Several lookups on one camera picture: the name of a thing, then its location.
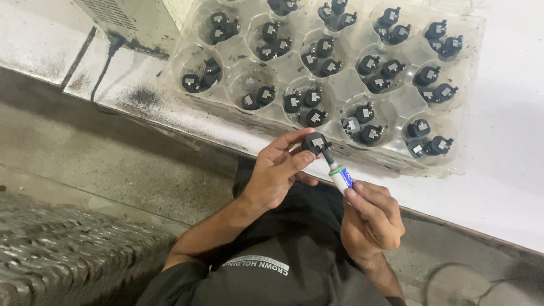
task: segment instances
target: forearm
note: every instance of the forearm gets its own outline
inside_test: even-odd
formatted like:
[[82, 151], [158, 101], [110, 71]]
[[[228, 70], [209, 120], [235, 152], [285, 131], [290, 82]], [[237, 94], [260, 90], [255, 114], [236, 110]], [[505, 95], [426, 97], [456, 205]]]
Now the forearm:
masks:
[[372, 259], [355, 260], [355, 262], [384, 296], [404, 298], [399, 280], [382, 253]]
[[265, 210], [252, 208], [243, 197], [232, 201], [180, 236], [170, 252], [165, 269], [190, 258], [202, 259], [204, 253], [232, 242], [263, 213]]

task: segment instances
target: glue tube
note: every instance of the glue tube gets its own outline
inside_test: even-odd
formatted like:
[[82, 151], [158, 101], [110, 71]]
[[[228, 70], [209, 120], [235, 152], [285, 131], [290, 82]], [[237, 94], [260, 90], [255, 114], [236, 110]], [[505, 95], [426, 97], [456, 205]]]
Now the glue tube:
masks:
[[323, 154], [323, 157], [329, 164], [329, 168], [331, 169], [329, 176], [335, 183], [338, 190], [344, 194], [346, 189], [353, 188], [353, 180], [351, 179], [351, 175], [349, 175], [348, 170], [344, 167], [344, 165], [337, 164], [329, 155], [327, 149], [321, 149], [321, 154]]

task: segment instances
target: concrete floor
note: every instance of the concrete floor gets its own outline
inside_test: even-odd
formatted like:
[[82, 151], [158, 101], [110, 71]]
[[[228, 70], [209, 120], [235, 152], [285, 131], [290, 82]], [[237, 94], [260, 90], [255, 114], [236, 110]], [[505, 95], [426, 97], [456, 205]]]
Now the concrete floor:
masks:
[[[52, 85], [0, 70], [0, 185], [8, 192], [179, 234], [232, 199], [236, 157], [196, 145], [200, 151], [122, 116], [102, 114]], [[470, 305], [452, 296], [478, 301], [483, 294], [483, 306], [544, 305], [544, 260], [528, 264], [516, 252], [446, 227], [404, 223], [401, 247], [386, 256], [408, 305], [424, 302], [426, 284], [428, 306]], [[442, 265], [448, 269], [429, 283]]]

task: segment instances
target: black plastic component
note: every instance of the black plastic component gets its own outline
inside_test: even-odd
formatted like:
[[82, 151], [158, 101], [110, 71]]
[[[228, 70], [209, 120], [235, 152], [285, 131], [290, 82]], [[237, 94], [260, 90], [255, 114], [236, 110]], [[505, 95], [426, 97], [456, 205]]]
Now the black plastic component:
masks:
[[212, 26], [214, 28], [222, 27], [228, 22], [227, 15], [225, 15], [223, 12], [213, 14], [210, 16], [210, 20], [212, 20]]
[[308, 116], [306, 116], [306, 124], [309, 127], [318, 127], [325, 122], [326, 117], [327, 112], [322, 112], [316, 108], [310, 109]]
[[413, 158], [420, 158], [427, 152], [425, 145], [420, 139], [414, 139], [407, 143], [406, 146]]
[[304, 94], [304, 104], [307, 107], [316, 107], [318, 106], [323, 97], [321, 96], [321, 87], [316, 87], [315, 89], [308, 89]]
[[367, 87], [373, 94], [379, 94], [382, 90], [391, 86], [391, 82], [382, 76], [372, 76], [368, 79]]
[[392, 79], [403, 71], [405, 67], [406, 64], [401, 64], [398, 60], [392, 59], [384, 63], [381, 68], [381, 75], [383, 75], [386, 79]]
[[407, 25], [406, 27], [402, 25], [395, 26], [389, 33], [389, 43], [391, 45], [396, 45], [408, 39], [411, 27], [412, 25]]
[[332, 54], [332, 49], [335, 45], [334, 38], [321, 38], [317, 42], [316, 54], [318, 57], [327, 58]]
[[242, 108], [248, 111], [259, 109], [259, 104], [257, 103], [254, 94], [247, 94], [242, 98]]
[[198, 75], [184, 75], [181, 82], [185, 90], [192, 94], [200, 91], [200, 78]]
[[299, 91], [295, 91], [294, 94], [283, 97], [283, 107], [288, 114], [293, 114], [300, 110], [300, 107], [302, 106], [301, 97], [302, 95]]
[[332, 0], [332, 11], [336, 16], [340, 16], [344, 13], [346, 5], [348, 5], [348, 0]]
[[261, 60], [271, 60], [277, 57], [273, 44], [267, 44], [257, 49]]
[[367, 55], [363, 57], [363, 59], [359, 63], [359, 66], [357, 67], [357, 71], [364, 76], [369, 75], [372, 72], [376, 71], [379, 64], [380, 64], [379, 56]]
[[423, 137], [431, 132], [431, 127], [429, 126], [427, 120], [419, 119], [408, 124], [407, 130], [410, 137]]
[[221, 67], [219, 67], [219, 64], [215, 58], [212, 57], [209, 60], [205, 60], [204, 63], [206, 64], [206, 71], [209, 71], [215, 75], [221, 72]]
[[425, 66], [421, 69], [421, 72], [413, 79], [414, 83], [418, 86], [429, 86], [436, 82], [438, 74], [440, 73], [440, 66], [433, 68], [431, 66]]
[[375, 26], [374, 30], [380, 36], [381, 41], [386, 40], [389, 37], [389, 29], [383, 26]]
[[427, 39], [439, 39], [446, 34], [446, 19], [442, 22], [433, 22], [429, 26], [427, 32], [425, 32], [425, 38]]
[[381, 138], [381, 133], [384, 128], [380, 125], [378, 127], [367, 125], [361, 132], [361, 142], [365, 145], [373, 145]]
[[342, 121], [342, 127], [346, 134], [351, 135], [361, 130], [361, 125], [355, 117], [349, 117]]
[[224, 28], [228, 38], [240, 34], [240, 23], [238, 22], [238, 19], [234, 19], [232, 22], [227, 22]]
[[204, 74], [204, 76], [200, 79], [200, 88], [203, 90], [209, 89], [213, 84], [215, 84], [218, 81], [217, 75], [213, 74], [211, 72], [207, 72]]
[[457, 38], [448, 37], [442, 47], [442, 55], [446, 57], [453, 56], [461, 49], [463, 49], [463, 35], [459, 35]]
[[444, 43], [441, 40], [429, 39], [429, 45], [436, 53], [442, 54], [442, 50], [444, 49]]
[[306, 135], [306, 138], [302, 142], [302, 149], [309, 150], [315, 155], [319, 155], [322, 150], [326, 150], [332, 147], [331, 142], [327, 142], [325, 136], [319, 132], [313, 132]]
[[355, 110], [355, 117], [359, 120], [360, 123], [365, 124], [374, 119], [374, 110], [370, 103], [366, 105], [361, 105]]
[[321, 76], [327, 77], [334, 74], [337, 74], [342, 67], [342, 62], [337, 62], [333, 59], [328, 59], [323, 63], [321, 68]]
[[288, 38], [279, 38], [274, 41], [274, 51], [277, 53], [277, 56], [285, 55], [287, 52], [291, 51], [292, 39]]
[[434, 102], [443, 103], [449, 101], [453, 97], [453, 95], [455, 95], [458, 89], [459, 87], [453, 88], [447, 83], [442, 83], [438, 85], [438, 87], [432, 91]]
[[425, 102], [435, 102], [434, 94], [430, 88], [420, 88], [419, 94], [425, 100]]
[[329, 6], [328, 2], [325, 2], [325, 5], [317, 9], [317, 14], [319, 15], [319, 18], [325, 22], [326, 25], [329, 25], [332, 21], [332, 18], [334, 17], [334, 14], [332, 13], [332, 9]]
[[278, 15], [280, 16], [287, 16], [292, 11], [296, 11], [298, 8], [298, 5], [296, 4], [296, 0], [290, 0], [290, 1], [281, 1], [280, 2], [280, 13]]
[[399, 21], [399, 12], [400, 7], [397, 7], [396, 9], [388, 8], [384, 11], [384, 15], [380, 17], [378, 20], [378, 23], [386, 28], [391, 28], [392, 25], [397, 23]]
[[268, 105], [276, 98], [276, 88], [274, 86], [263, 86], [257, 92], [257, 103]]
[[340, 16], [340, 22], [338, 23], [338, 31], [355, 24], [355, 22], [357, 22], [357, 12], [353, 14], [342, 14], [342, 16]]
[[444, 155], [449, 152], [449, 149], [452, 147], [452, 143], [452, 138], [445, 139], [442, 136], [436, 136], [431, 141], [427, 142], [425, 148], [430, 155]]
[[311, 49], [308, 53], [304, 53], [300, 58], [302, 59], [304, 66], [308, 67], [310, 70], [317, 66], [317, 54], [314, 49]]
[[272, 10], [279, 10], [282, 0], [268, 0], [267, 2]]
[[263, 39], [266, 42], [273, 43], [277, 38], [277, 34], [280, 31], [280, 24], [278, 22], [267, 22], [263, 26]]
[[214, 28], [209, 33], [209, 38], [212, 40], [212, 45], [216, 45], [218, 42], [225, 41], [230, 38], [227, 34], [225, 27]]

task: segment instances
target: clear plastic tray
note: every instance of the clear plastic tray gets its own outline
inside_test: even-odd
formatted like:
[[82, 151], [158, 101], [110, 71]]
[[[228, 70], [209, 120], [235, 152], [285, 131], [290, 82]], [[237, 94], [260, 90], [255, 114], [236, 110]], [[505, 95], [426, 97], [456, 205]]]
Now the clear plastic tray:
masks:
[[[311, 108], [303, 105], [298, 112], [287, 113], [284, 97], [299, 91], [304, 98], [306, 90], [320, 87], [322, 102], [316, 108], [325, 111], [327, 116], [316, 130], [333, 142], [334, 155], [372, 163], [404, 175], [445, 177], [464, 174], [463, 135], [466, 131], [463, 120], [477, 75], [485, 19], [470, 15], [471, 9], [463, 2], [446, 3], [443, 0], [431, 6], [421, 1], [349, 0], [344, 12], [357, 12], [356, 22], [337, 30], [334, 21], [326, 25], [319, 16], [318, 10], [324, 6], [323, 2], [300, 0], [296, 6], [295, 11], [280, 16], [282, 11], [273, 10], [265, 0], [195, 2], [184, 22], [176, 52], [161, 75], [163, 83], [192, 107], [272, 134], [306, 127], [307, 113]], [[400, 7], [398, 21], [390, 27], [390, 32], [397, 25], [411, 26], [408, 38], [392, 45], [388, 39], [382, 41], [374, 28], [386, 9], [397, 7]], [[220, 12], [225, 13], [231, 22], [237, 20], [239, 34], [214, 44], [211, 16]], [[463, 35], [462, 49], [453, 55], [440, 55], [425, 38], [431, 24], [442, 20], [447, 20], [442, 42], [448, 37]], [[278, 37], [289, 38], [291, 48], [282, 56], [262, 60], [259, 48], [267, 44], [262, 37], [263, 26], [267, 22], [277, 22]], [[332, 53], [327, 58], [315, 58], [317, 66], [309, 69], [301, 56], [317, 48], [318, 41], [323, 38], [334, 38]], [[378, 94], [372, 93], [366, 85], [369, 76], [363, 76], [357, 70], [367, 55], [380, 57], [378, 68], [370, 76], [380, 74], [383, 63], [392, 59], [406, 66], [389, 80], [389, 88]], [[217, 74], [218, 82], [202, 92], [188, 92], [182, 84], [183, 76], [203, 77], [205, 60], [210, 58], [214, 58], [221, 67], [221, 73]], [[321, 67], [328, 59], [341, 62], [342, 66], [336, 74], [323, 77]], [[414, 79], [426, 66], [441, 68], [436, 82], [428, 88], [434, 89], [443, 83], [458, 88], [449, 101], [432, 103], [422, 97], [420, 91], [423, 87], [415, 85]], [[254, 111], [243, 109], [244, 96], [252, 94], [254, 98], [262, 86], [275, 87], [273, 102]], [[353, 116], [358, 106], [369, 103], [374, 110], [374, 119], [361, 124], [361, 129], [367, 125], [382, 127], [380, 140], [372, 145], [361, 142], [360, 132], [350, 137], [342, 126], [343, 120]], [[407, 144], [415, 138], [408, 135], [407, 127], [418, 119], [427, 120], [431, 129], [421, 138], [423, 144], [435, 136], [454, 139], [447, 154], [424, 154], [415, 158], [410, 153]]]

